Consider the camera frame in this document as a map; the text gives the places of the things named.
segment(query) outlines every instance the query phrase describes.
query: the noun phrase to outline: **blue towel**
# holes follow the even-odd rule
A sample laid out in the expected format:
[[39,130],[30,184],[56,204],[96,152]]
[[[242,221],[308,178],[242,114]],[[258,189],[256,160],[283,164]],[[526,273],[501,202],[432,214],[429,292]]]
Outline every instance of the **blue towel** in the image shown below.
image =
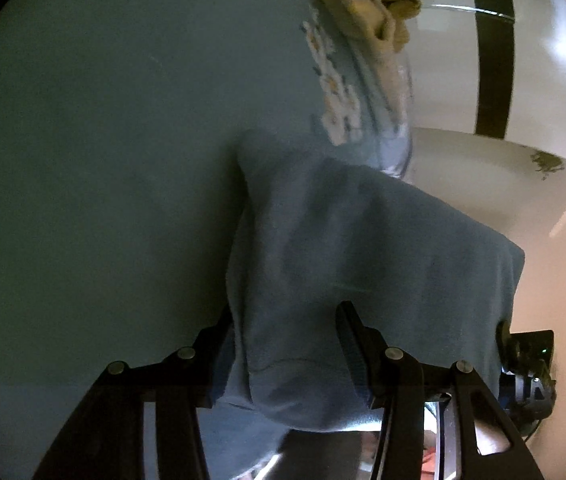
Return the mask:
[[[343,300],[390,345],[427,364],[470,361],[498,394],[495,334],[512,316],[519,247],[409,184],[268,134],[247,134],[238,158],[249,200],[227,270],[237,358],[219,405],[240,406],[237,435],[250,410],[281,436],[379,420],[356,396],[337,338]],[[213,443],[213,412],[202,427],[210,463],[233,455]]]

